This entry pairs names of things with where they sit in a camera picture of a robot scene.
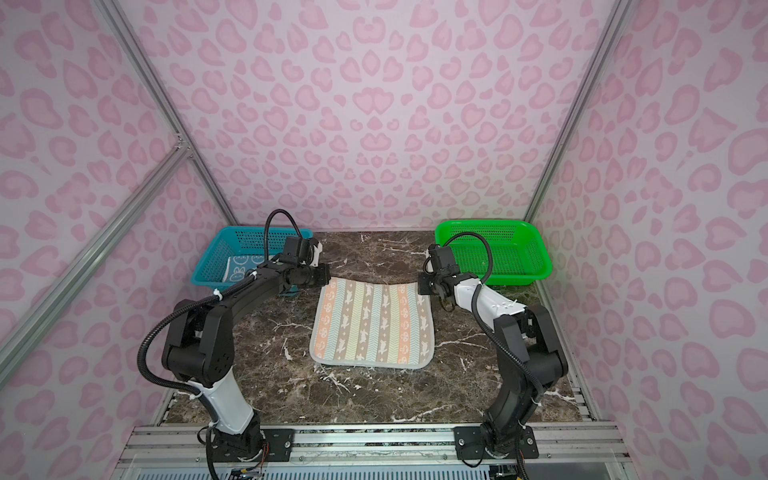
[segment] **wallpaper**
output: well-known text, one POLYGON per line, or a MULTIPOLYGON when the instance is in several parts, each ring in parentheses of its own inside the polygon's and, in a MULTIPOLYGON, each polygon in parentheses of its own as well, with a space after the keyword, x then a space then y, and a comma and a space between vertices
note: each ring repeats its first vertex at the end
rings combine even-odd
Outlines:
POLYGON ((121 3, 239 220, 523 217, 613 0, 121 3))
POLYGON ((163 389, 139 375, 139 343, 178 300, 210 292, 190 276, 224 227, 192 171, 180 167, 0 391, 0 477, 108 478, 133 427, 150 421, 163 389))
POLYGON ((644 0, 537 225, 642 478, 768 477, 768 4, 644 0))
POLYGON ((0 5, 0 343, 175 142, 88 0, 0 5))

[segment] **metal rail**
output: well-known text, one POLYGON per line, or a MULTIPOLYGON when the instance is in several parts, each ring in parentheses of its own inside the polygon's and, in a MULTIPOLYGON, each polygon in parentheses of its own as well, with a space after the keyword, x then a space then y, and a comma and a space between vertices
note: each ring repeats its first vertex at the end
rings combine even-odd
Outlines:
MULTIPOLYGON (((263 425, 293 428, 290 462, 281 466, 461 465, 456 458, 453 427, 475 424, 263 425)), ((539 458, 528 463, 630 462, 627 447, 613 422, 539 422, 534 429, 539 458)), ((194 467, 205 459, 197 441, 201 425, 136 428, 117 468, 194 467)), ((490 464, 514 460, 489 458, 490 464)), ((231 463, 227 467, 252 465, 231 463)))
POLYGON ((180 141, 188 143, 188 146, 191 149, 194 166, 200 174, 203 184, 214 198, 216 205, 227 219, 228 224, 237 225, 237 216, 235 216, 232 207, 229 205, 229 202, 227 202, 226 197, 222 194, 221 189, 219 189, 218 184, 214 180, 214 176, 210 173, 210 170, 208 170, 208 166, 205 164, 202 154, 197 149, 197 145, 194 143, 194 139, 190 135, 190 132, 184 126, 179 112, 176 110, 174 103, 170 99, 170 95, 165 91, 165 87, 163 87, 159 76, 144 53, 144 49, 141 47, 138 37, 134 33, 134 29, 131 27, 131 23, 125 16, 123 8, 119 5, 117 0, 94 0, 94 3, 99 11, 101 11, 104 20, 109 25, 112 33, 114 33, 115 38, 123 48, 128 60, 131 61, 136 73, 144 82, 147 92, 152 97, 155 104, 157 104, 165 121, 170 125, 171 129, 173 129, 180 141))
POLYGON ((558 137, 554 142, 554 147, 547 159, 544 172, 541 174, 541 178, 536 185, 531 204, 528 205, 528 209, 525 211, 523 220, 526 222, 533 223, 533 220, 536 218, 536 212, 544 201, 544 196, 547 193, 549 185, 552 183, 552 178, 558 170, 565 152, 568 150, 568 144, 571 143, 571 139, 578 128, 579 121, 587 110, 589 99, 594 90, 598 87, 600 77, 605 70, 611 54, 616 48, 621 33, 624 31, 637 3, 637 0, 616 0, 616 3, 614 3, 611 13, 608 15, 605 28, 603 28, 603 32, 598 39, 598 46, 595 48, 594 54, 587 66, 587 70, 584 72, 584 80, 579 84, 574 101, 571 104, 571 108, 568 110, 565 122, 563 122, 563 128, 561 128, 560 133, 558 133, 558 137))
POLYGON ((187 144, 179 142, 98 235, 72 260, 67 271, 56 279, 45 297, 22 318, 19 327, 0 347, 0 389, 45 338, 61 313, 83 290, 189 155, 187 144))

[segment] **diagonal metal bar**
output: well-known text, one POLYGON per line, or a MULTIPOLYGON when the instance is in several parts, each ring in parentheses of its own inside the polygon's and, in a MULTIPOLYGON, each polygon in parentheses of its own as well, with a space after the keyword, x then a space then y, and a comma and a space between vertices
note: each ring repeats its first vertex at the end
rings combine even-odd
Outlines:
POLYGON ((45 338, 62 312, 83 290, 98 267, 189 156, 187 145, 180 142, 125 201, 98 235, 83 248, 45 297, 22 317, 18 328, 0 347, 0 389, 11 379, 27 355, 45 338))
POLYGON ((96 4, 99 11, 101 11, 104 20, 106 20, 112 33, 114 33, 115 38, 123 48, 123 52, 125 52, 126 56, 134 66, 136 73, 144 82, 147 92, 157 104, 157 108, 165 118, 165 121, 168 122, 170 127, 174 130, 180 141, 187 142, 187 146, 192 153, 194 166, 200 174, 200 178, 203 180, 208 192, 214 198, 214 201, 221 210, 221 213, 226 217, 228 224, 237 225, 237 216, 214 180, 214 176, 211 174, 210 170, 208 170, 208 166, 205 164, 200 150, 198 150, 190 132, 184 126, 179 112, 176 110, 174 103, 170 99, 170 95, 165 90, 160 77, 157 75, 154 67, 144 53, 144 49, 141 47, 141 43, 139 43, 138 37, 131 27, 131 23, 125 16, 125 12, 123 12, 123 8, 118 3, 118 0, 93 0, 93 2, 96 4))
POLYGON ((587 70, 584 72, 584 80, 581 81, 574 101, 571 104, 571 108, 568 110, 568 114, 563 122, 563 128, 560 129, 557 139, 554 142, 552 152, 547 159, 544 172, 541 174, 541 178, 536 185, 531 204, 528 205, 528 209, 525 211, 524 220, 528 223, 533 223, 536 218, 536 213, 539 207, 544 202, 545 194, 549 185, 552 183, 554 173, 558 170, 560 163, 563 160, 563 156, 568 149, 568 144, 571 143, 571 139, 578 128, 579 121, 587 110, 587 105, 594 90, 600 83, 600 78, 605 71, 605 67, 611 58, 611 54, 614 52, 616 45, 621 38, 621 33, 629 23, 632 16, 632 11, 637 5, 638 0, 616 0, 611 13, 608 15, 608 19, 605 23, 605 28, 598 39, 598 46, 594 50, 594 54, 589 61, 587 70))

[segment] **striped cloth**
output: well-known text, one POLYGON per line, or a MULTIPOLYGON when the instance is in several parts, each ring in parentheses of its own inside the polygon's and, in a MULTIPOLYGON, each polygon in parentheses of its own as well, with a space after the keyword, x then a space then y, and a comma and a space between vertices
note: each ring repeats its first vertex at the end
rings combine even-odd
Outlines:
POLYGON ((429 297, 415 283, 333 277, 320 293, 310 355, 324 365, 421 369, 435 349, 429 297))

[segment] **marble tabletop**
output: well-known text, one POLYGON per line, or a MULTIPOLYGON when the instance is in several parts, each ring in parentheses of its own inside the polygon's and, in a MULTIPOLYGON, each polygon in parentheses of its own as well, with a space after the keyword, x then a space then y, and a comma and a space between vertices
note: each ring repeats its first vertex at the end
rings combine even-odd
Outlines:
MULTIPOLYGON (((317 233, 331 274, 371 283, 410 283, 432 232, 317 233)), ((538 303, 535 286, 495 287, 538 303)), ((323 366, 308 353, 319 290, 265 302, 234 329, 234 375, 265 423, 479 422, 501 385, 496 352, 472 315, 432 300, 435 356, 420 370, 323 366)), ((578 422, 566 379, 544 397, 531 421, 578 422)), ((198 401, 176 396, 166 422, 204 423, 198 401)))

